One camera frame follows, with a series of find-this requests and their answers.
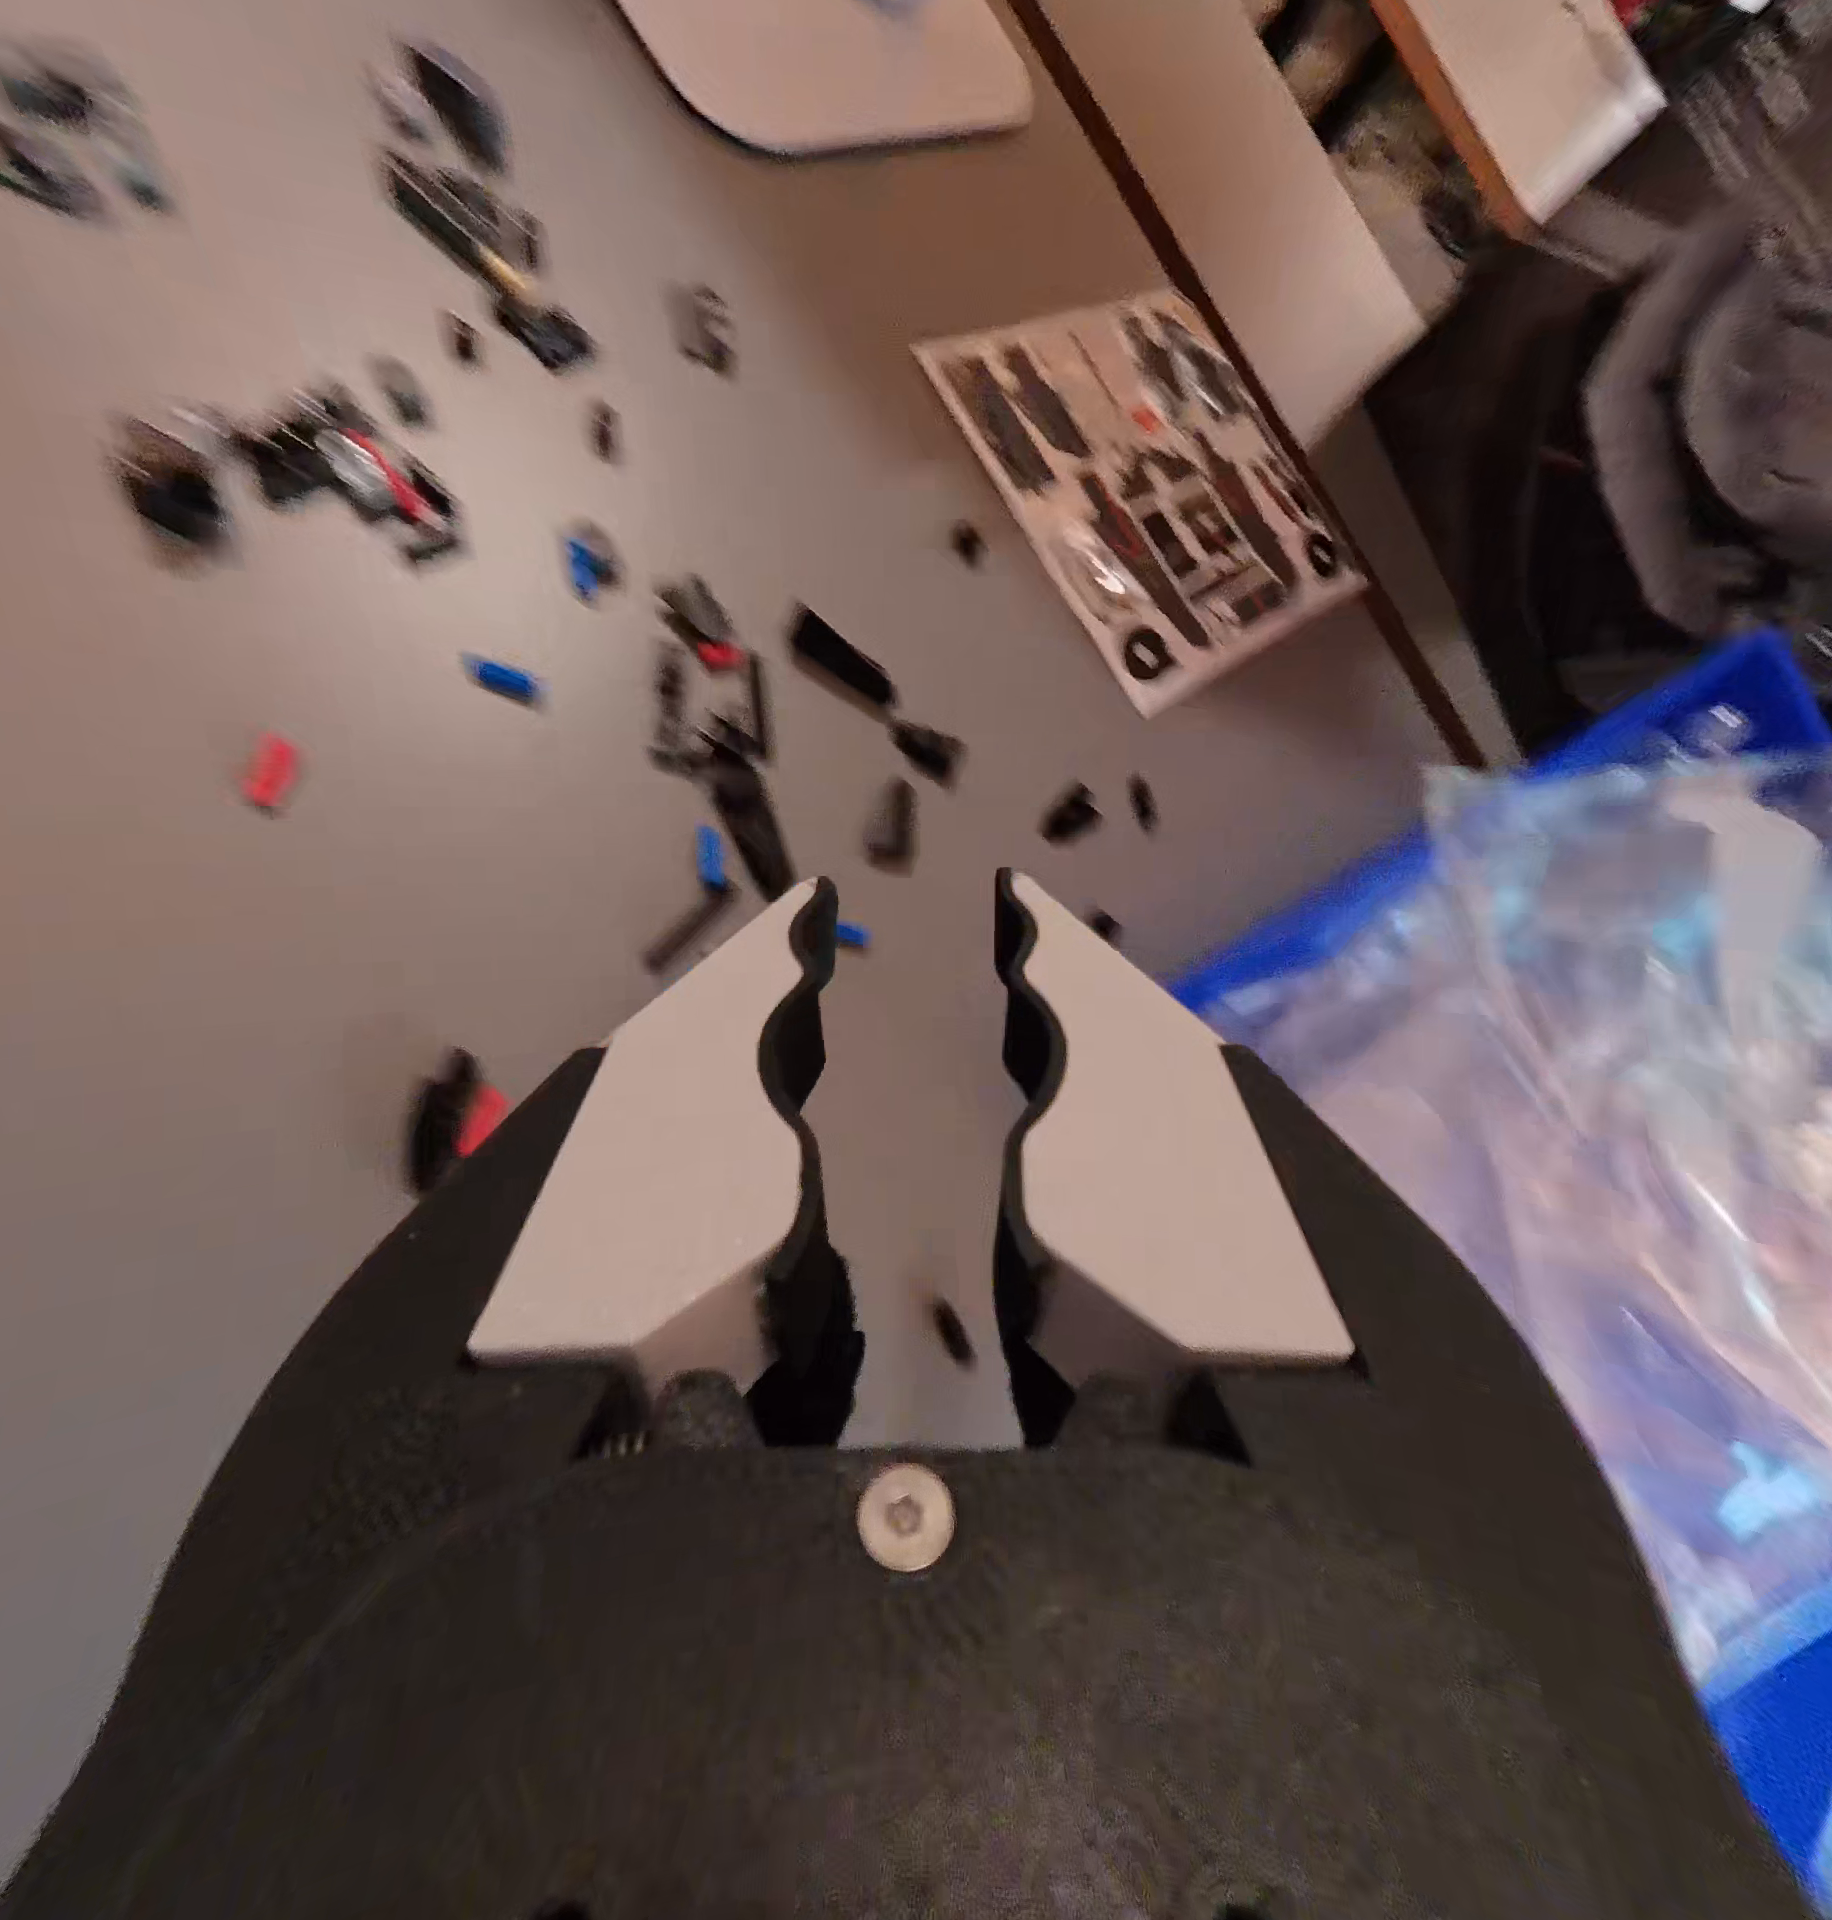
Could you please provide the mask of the pile of black lego pieces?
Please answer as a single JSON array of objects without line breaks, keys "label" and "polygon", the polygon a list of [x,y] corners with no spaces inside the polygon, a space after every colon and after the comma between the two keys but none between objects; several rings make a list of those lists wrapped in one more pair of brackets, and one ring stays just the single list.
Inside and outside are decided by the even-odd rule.
[{"label": "pile of black lego pieces", "polygon": [[[667,967],[735,892],[729,860],[714,851],[718,840],[735,851],[761,901],[778,902],[799,882],[764,781],[772,752],[764,660],[737,637],[722,603],[693,575],[659,589],[659,615],[672,648],[658,664],[659,708],[651,754],[663,769],[700,784],[710,803],[714,829],[696,840],[700,907],[651,952],[646,967],[654,971]],[[954,784],[963,757],[961,742],[911,721],[881,663],[824,618],[799,607],[786,629],[786,652],[799,671],[877,721],[907,772],[942,788]],[[688,663],[708,675],[735,680],[742,692],[742,712],[710,714],[702,724],[689,724],[684,704]]]}]

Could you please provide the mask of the black and grey lego joint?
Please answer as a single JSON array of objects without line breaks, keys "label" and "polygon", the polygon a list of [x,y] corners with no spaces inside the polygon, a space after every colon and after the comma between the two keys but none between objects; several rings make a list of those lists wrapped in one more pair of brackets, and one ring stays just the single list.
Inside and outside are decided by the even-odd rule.
[{"label": "black and grey lego joint", "polygon": [[191,407],[113,421],[113,479],[160,559],[208,563],[231,545],[225,450],[221,425]]}]

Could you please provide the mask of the dark grey angled lego beam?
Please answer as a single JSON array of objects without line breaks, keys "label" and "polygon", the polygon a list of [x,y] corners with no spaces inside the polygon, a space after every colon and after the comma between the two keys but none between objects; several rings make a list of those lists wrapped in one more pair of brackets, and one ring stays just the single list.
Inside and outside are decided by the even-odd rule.
[{"label": "dark grey angled lego beam", "polygon": [[381,148],[376,158],[394,211],[476,278],[512,285],[541,272],[544,228],[535,214],[467,174],[395,148]]}]

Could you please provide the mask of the cluster of grey lego connectors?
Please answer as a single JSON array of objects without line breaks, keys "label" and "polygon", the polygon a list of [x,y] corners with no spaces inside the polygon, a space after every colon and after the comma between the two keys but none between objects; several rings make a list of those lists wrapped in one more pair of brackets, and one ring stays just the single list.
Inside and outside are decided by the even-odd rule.
[{"label": "cluster of grey lego connectors", "polygon": [[178,211],[160,147],[133,88],[86,46],[0,32],[0,189],[71,222],[100,224],[117,196]]}]

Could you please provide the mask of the cluster of dark lego connectors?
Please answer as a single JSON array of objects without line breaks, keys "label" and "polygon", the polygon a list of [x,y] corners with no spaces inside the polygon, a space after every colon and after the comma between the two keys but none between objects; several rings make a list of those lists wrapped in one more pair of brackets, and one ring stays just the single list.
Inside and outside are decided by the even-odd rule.
[{"label": "cluster of dark lego connectors", "polygon": [[225,448],[249,471],[258,500],[299,512],[335,500],[387,537],[402,563],[426,566],[465,547],[450,489],[381,431],[354,394],[329,381],[291,392],[253,421],[225,428]]}]

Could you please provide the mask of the lego sticker sheet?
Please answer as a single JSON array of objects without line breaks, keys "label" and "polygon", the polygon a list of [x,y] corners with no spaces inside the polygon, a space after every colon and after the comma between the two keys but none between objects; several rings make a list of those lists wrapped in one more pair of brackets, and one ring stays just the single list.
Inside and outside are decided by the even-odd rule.
[{"label": "lego sticker sheet", "polygon": [[1364,596],[1203,315],[1162,285],[912,358],[1141,718]]}]

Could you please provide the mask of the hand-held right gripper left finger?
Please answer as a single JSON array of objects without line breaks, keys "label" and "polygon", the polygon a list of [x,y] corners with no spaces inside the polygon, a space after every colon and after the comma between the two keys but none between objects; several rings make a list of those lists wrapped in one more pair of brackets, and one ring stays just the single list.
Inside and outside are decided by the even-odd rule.
[{"label": "hand-held right gripper left finger", "polygon": [[469,1337],[480,1370],[602,1364],[651,1399],[730,1380],[768,1442],[838,1442],[857,1314],[808,1098],[838,890],[814,877],[598,1048]]}]

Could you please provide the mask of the dark grey curved lego brick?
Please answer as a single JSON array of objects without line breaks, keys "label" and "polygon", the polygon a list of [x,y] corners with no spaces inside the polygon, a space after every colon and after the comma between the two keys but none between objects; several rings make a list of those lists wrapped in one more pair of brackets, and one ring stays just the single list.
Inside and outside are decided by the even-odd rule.
[{"label": "dark grey curved lego brick", "polygon": [[470,167],[504,177],[510,169],[510,116],[494,88],[467,60],[426,38],[397,38],[395,51],[402,78]]}]

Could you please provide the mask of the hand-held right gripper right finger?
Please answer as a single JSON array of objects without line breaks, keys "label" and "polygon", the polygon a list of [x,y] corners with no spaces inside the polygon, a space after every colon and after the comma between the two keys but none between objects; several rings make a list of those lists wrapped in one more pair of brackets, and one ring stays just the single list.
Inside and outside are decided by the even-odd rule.
[{"label": "hand-held right gripper right finger", "polygon": [[1211,1026],[1016,869],[997,871],[1001,1157],[992,1308],[1024,1442],[1080,1393],[1157,1404],[1223,1370],[1355,1356],[1260,1124]]}]

